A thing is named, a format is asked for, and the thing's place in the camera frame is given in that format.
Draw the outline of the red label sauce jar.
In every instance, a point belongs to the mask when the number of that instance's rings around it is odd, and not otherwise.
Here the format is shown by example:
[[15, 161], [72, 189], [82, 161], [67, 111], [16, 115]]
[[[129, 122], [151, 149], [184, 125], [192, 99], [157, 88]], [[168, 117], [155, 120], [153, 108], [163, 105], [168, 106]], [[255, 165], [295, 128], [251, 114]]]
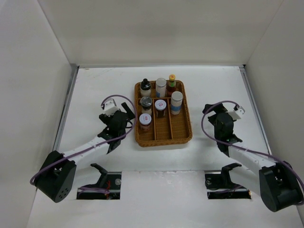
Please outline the red label sauce jar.
[[151, 128], [151, 124], [152, 124], [152, 117], [150, 114], [141, 114], [139, 117], [139, 125], [140, 125], [140, 129], [144, 132], [149, 131], [149, 129]]

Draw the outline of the red chili sauce bottle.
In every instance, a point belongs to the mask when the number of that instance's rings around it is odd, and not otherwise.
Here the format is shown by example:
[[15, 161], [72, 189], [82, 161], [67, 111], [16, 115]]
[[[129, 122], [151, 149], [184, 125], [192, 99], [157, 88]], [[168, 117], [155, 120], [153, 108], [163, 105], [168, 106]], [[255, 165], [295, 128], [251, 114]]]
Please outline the red chili sauce bottle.
[[174, 74], [169, 75], [167, 83], [167, 96], [171, 97], [172, 93], [176, 91], [176, 76]]

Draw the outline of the silver lid dark spice jar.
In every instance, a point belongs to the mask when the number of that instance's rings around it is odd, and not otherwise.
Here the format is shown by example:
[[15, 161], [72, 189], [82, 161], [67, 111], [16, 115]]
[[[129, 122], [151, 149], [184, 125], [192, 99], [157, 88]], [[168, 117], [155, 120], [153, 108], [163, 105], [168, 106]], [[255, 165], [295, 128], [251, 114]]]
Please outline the silver lid dark spice jar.
[[156, 117], [158, 118], [164, 117], [167, 103], [162, 99], [158, 99], [155, 101], [154, 106], [155, 106]]

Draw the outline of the black top glass grinder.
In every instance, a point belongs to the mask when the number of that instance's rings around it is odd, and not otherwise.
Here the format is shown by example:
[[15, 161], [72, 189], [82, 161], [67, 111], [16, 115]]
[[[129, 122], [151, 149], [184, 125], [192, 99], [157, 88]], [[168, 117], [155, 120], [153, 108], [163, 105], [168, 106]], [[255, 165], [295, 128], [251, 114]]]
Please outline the black top glass grinder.
[[140, 99], [142, 114], [149, 114], [152, 116], [152, 99], [148, 96], [144, 96]]

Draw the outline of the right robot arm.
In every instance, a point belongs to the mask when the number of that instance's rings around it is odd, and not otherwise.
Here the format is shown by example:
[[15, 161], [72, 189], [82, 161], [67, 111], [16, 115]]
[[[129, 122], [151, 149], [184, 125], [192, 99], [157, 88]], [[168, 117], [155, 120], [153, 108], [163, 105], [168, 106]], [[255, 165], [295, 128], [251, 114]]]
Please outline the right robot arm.
[[221, 170], [220, 182], [226, 191], [238, 186], [247, 188], [259, 195], [272, 212], [303, 205], [304, 183], [299, 175], [289, 163], [273, 155], [238, 146], [242, 140], [234, 134], [234, 123], [243, 117], [245, 110], [234, 102], [233, 110], [229, 111], [224, 104], [225, 101], [206, 104], [202, 113], [214, 127], [214, 135], [207, 137], [236, 161]]

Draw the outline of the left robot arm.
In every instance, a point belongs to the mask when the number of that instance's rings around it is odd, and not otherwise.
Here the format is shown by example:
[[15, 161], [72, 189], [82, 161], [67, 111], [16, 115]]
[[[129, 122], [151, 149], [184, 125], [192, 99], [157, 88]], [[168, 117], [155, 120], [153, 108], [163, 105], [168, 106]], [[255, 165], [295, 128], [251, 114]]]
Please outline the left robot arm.
[[111, 153], [127, 136], [127, 130], [133, 129], [134, 112], [125, 102], [121, 106], [123, 110], [117, 107], [114, 99], [103, 103], [99, 119], [105, 128], [95, 138], [73, 150], [50, 152], [38, 173], [30, 179], [30, 184], [55, 203], [65, 199], [72, 189], [78, 164], [86, 157]]

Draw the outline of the black cap salt shaker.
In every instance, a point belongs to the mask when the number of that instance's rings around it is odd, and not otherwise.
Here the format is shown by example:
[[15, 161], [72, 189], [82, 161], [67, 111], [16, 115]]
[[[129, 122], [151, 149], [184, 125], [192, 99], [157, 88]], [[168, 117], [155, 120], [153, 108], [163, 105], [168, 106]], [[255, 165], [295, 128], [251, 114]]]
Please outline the black cap salt shaker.
[[144, 78], [140, 83], [140, 93], [142, 97], [150, 97], [151, 96], [151, 83], [147, 78]]

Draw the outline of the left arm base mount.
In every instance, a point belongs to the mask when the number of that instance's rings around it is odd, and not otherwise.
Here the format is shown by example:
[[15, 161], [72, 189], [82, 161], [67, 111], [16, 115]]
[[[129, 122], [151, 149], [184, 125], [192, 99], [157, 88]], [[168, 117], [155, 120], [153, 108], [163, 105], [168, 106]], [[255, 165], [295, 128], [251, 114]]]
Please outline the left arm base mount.
[[119, 200], [121, 196], [122, 173], [108, 172], [97, 163], [90, 165], [100, 173], [98, 181], [77, 189], [77, 200]]

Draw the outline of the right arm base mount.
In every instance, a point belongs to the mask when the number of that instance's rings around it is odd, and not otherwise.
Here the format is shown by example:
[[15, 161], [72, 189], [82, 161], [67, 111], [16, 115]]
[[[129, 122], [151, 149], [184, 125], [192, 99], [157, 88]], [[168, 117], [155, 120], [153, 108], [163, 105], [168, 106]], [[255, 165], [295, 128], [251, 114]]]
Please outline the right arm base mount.
[[242, 165], [232, 163], [222, 167], [221, 171], [205, 172], [205, 186], [209, 200], [251, 199], [250, 190], [231, 181], [229, 172], [238, 167]]

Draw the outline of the blue label bead jar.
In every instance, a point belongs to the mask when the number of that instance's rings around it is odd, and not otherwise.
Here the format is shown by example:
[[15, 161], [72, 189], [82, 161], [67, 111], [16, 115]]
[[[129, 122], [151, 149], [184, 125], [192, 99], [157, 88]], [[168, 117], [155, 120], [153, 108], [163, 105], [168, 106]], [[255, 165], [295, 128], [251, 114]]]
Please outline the blue label bead jar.
[[171, 113], [178, 115], [181, 111], [181, 105], [183, 101], [183, 94], [179, 91], [175, 91], [171, 95]]
[[156, 97], [165, 97], [166, 96], [166, 88], [167, 88], [167, 81], [164, 78], [158, 78], [155, 82], [156, 87]]

